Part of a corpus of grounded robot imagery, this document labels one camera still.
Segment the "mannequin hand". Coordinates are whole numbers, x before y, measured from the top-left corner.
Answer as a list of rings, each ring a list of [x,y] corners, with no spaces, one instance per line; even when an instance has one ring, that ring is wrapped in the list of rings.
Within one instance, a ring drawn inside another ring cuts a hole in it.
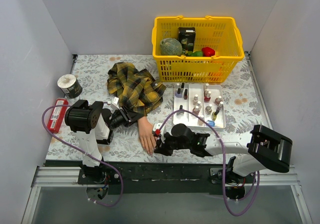
[[[156,139],[152,133],[153,125],[148,121],[146,116],[140,118],[137,121],[137,125],[141,146],[152,157],[156,147]]]

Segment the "yellow plaid shirt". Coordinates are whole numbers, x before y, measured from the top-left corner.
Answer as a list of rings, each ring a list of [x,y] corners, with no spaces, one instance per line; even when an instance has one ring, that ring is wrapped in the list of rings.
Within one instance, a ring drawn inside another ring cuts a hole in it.
[[[118,97],[121,106],[143,116],[163,102],[166,86],[147,69],[138,70],[130,62],[118,62],[108,71],[108,93]]]

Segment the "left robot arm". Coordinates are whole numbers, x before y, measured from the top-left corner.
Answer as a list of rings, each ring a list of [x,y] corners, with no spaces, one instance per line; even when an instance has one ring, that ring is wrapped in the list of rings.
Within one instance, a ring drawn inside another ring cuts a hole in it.
[[[106,171],[99,167],[103,160],[98,145],[109,145],[113,139],[113,130],[120,127],[131,126],[144,115],[133,111],[120,104],[120,99],[114,97],[107,102],[111,107],[104,108],[102,101],[89,104],[87,100],[80,99],[75,102],[65,113],[64,121],[78,139],[80,148],[85,157],[82,164],[92,168],[89,178],[95,184],[106,180]]]

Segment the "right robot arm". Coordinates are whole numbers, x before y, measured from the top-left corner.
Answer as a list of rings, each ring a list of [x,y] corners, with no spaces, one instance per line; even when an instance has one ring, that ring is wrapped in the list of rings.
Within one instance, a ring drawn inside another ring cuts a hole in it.
[[[175,150],[189,150],[197,157],[213,157],[232,154],[226,165],[227,179],[237,183],[243,177],[260,170],[288,173],[293,142],[290,138],[260,124],[249,133],[222,140],[215,134],[196,133],[180,123],[166,132],[161,124],[153,126],[157,138],[155,153],[171,156]]]

